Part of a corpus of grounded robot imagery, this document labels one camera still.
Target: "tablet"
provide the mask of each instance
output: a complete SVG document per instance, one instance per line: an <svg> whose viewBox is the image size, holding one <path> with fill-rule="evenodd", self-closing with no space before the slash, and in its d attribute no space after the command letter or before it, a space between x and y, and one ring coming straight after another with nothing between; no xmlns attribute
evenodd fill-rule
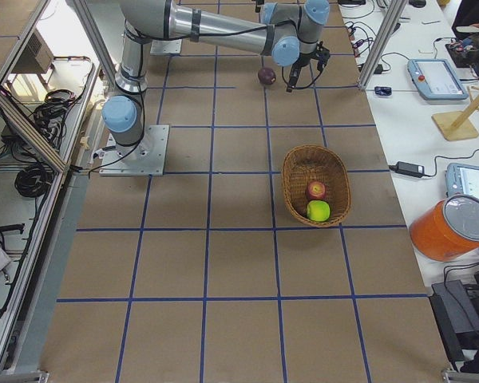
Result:
<svg viewBox="0 0 479 383"><path fill-rule="evenodd" d="M445 173L447 195L467 194L479 199L479 166L451 163Z"/></svg>
<svg viewBox="0 0 479 383"><path fill-rule="evenodd" d="M408 72L425 100L464 100L469 96L447 60L412 59Z"/></svg>

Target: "brown paper floor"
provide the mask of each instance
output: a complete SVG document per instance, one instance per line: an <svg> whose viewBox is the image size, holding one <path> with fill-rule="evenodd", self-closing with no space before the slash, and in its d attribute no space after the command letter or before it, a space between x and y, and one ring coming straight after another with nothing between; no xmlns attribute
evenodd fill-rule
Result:
<svg viewBox="0 0 479 383"><path fill-rule="evenodd" d="M197 7L257 18L247 0ZM323 37L330 64L292 94L281 78L257 81L269 57L185 41L180 57L152 59L147 122L172 126L166 174L92 177L42 358L51 381L441 381L445 354L336 4ZM305 227L284 207L282 160L300 144L347 166L342 225Z"/></svg>

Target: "wicker basket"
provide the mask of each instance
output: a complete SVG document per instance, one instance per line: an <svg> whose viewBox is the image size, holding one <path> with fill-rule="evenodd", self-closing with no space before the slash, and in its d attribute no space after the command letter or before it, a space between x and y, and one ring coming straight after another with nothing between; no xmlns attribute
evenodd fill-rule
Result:
<svg viewBox="0 0 479 383"><path fill-rule="evenodd" d="M305 190L311 181L325 184L330 204L330 218L315 222L306 218ZM300 222L314 227L329 227L342 222L351 206L350 183L341 159L331 150L318 145L293 148L284 159L282 169L284 202L289 212Z"/></svg>

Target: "power adapter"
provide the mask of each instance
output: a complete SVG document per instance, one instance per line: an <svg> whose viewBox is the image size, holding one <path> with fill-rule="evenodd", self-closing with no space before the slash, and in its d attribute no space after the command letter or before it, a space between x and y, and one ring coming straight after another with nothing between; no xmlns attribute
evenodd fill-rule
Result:
<svg viewBox="0 0 479 383"><path fill-rule="evenodd" d="M422 178L424 176L424 167L416 164L398 161L395 165L389 165L392 172L403 174L405 176Z"/></svg>
<svg viewBox="0 0 479 383"><path fill-rule="evenodd" d="M364 67L364 64L360 64L358 66L358 71L362 72L362 68ZM374 74L382 74L383 73L383 65L378 64L376 65L376 69L374 70Z"/></svg>

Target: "electronic device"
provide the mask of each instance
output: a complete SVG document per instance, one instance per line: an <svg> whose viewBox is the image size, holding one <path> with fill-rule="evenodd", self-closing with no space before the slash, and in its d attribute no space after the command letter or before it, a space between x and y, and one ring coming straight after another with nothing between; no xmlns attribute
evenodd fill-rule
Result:
<svg viewBox="0 0 479 383"><path fill-rule="evenodd" d="M366 0L338 0L337 3L340 6L364 6Z"/></svg>
<svg viewBox="0 0 479 383"><path fill-rule="evenodd" d="M392 172L404 174L405 176L422 178L424 176L424 167L422 165L410 164L408 162L398 161L395 165L389 165Z"/></svg>
<svg viewBox="0 0 479 383"><path fill-rule="evenodd" d="M472 68L479 77L479 31L445 47L456 67Z"/></svg>
<svg viewBox="0 0 479 383"><path fill-rule="evenodd" d="M454 332L479 331L479 316L460 280L434 283L433 292L440 295L449 315Z"/></svg>
<svg viewBox="0 0 479 383"><path fill-rule="evenodd" d="M447 60L412 59L407 69L425 100L464 100L469 96Z"/></svg>
<svg viewBox="0 0 479 383"><path fill-rule="evenodd" d="M476 34L477 32L479 32L479 28L477 28L476 26L457 26L456 30L460 34Z"/></svg>
<svg viewBox="0 0 479 383"><path fill-rule="evenodd" d="M426 6L426 0L409 0L408 4L415 8L423 8Z"/></svg>
<svg viewBox="0 0 479 383"><path fill-rule="evenodd" d="M451 163L445 172L447 195L457 193L479 199L479 166Z"/></svg>
<svg viewBox="0 0 479 383"><path fill-rule="evenodd" d="M14 66L12 73L46 73L53 62L53 53L37 29Z"/></svg>
<svg viewBox="0 0 479 383"><path fill-rule="evenodd" d="M364 68L364 64L360 64L358 67L358 71L362 72L362 69ZM383 73L383 65L378 64L376 65L376 69L374 70L374 74L382 74Z"/></svg>
<svg viewBox="0 0 479 383"><path fill-rule="evenodd" d="M392 94L392 88L389 86L375 86L374 93L379 96L390 96Z"/></svg>

